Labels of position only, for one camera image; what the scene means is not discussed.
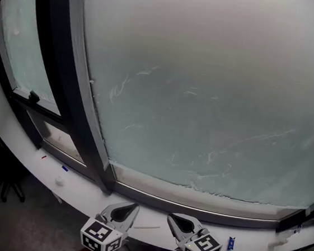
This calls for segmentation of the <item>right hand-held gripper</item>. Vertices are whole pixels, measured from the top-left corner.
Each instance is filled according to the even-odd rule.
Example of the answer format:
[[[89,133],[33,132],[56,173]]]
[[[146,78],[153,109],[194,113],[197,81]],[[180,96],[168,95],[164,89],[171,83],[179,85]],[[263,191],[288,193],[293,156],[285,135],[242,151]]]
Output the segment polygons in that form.
[[[170,213],[167,216],[167,223],[174,236],[179,242],[178,247],[181,251],[221,251],[222,244],[203,228],[201,222],[186,214]],[[190,231],[197,231],[186,237]]]

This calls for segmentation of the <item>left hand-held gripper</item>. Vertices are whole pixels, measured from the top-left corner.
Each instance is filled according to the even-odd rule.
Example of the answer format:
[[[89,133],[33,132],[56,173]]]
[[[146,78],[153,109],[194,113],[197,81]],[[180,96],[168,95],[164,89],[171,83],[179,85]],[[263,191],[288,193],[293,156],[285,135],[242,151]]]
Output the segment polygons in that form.
[[[128,237],[139,212],[137,203],[122,202],[106,207],[96,218],[89,218],[81,228],[81,243],[90,251],[116,251]]]

